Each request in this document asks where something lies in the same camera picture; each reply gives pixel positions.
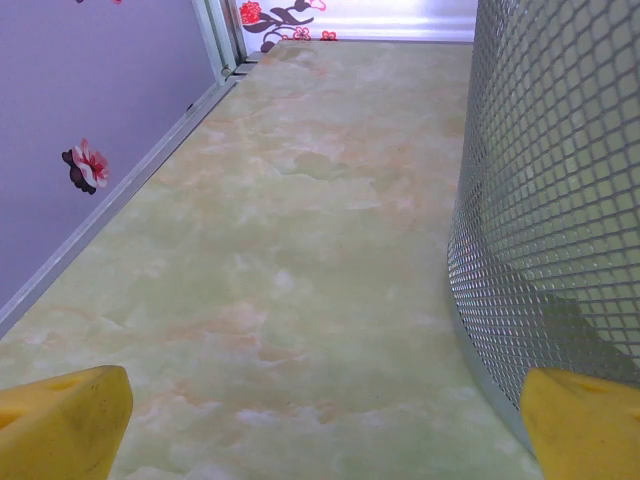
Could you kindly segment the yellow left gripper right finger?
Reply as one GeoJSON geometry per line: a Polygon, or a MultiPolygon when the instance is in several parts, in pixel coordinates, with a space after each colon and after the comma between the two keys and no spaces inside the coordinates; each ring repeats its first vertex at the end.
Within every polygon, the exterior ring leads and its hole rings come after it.
{"type": "Polygon", "coordinates": [[[545,480],[640,480],[640,388],[532,369],[520,412],[545,480]]]}

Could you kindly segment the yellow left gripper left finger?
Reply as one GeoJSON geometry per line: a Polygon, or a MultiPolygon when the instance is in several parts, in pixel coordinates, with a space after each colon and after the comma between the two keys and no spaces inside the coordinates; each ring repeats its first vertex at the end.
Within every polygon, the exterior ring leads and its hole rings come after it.
{"type": "Polygon", "coordinates": [[[107,480],[132,410],[117,365],[0,390],[0,480],[107,480]]]}

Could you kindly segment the transparent plastic bin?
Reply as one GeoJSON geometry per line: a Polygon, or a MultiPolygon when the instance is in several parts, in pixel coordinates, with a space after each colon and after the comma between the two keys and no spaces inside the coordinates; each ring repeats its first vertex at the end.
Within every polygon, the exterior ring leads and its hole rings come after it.
{"type": "Polygon", "coordinates": [[[479,0],[454,330],[523,445],[526,374],[640,386],[640,0],[479,0]]]}

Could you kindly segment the aluminium table side rail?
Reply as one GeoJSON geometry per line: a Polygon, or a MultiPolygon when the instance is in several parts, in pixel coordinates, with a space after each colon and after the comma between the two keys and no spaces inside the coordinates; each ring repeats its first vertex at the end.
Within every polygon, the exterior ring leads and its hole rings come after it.
{"type": "Polygon", "coordinates": [[[0,339],[25,315],[95,236],[116,216],[154,173],[184,143],[241,79],[229,76],[212,86],[111,190],[21,289],[0,308],[0,339]]]}

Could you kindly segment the aluminium frame post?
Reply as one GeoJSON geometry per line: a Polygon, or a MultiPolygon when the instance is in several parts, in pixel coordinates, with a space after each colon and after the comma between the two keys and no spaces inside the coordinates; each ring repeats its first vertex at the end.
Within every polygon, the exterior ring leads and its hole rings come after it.
{"type": "Polygon", "coordinates": [[[191,0],[215,84],[223,85],[248,54],[236,0],[191,0]]]}

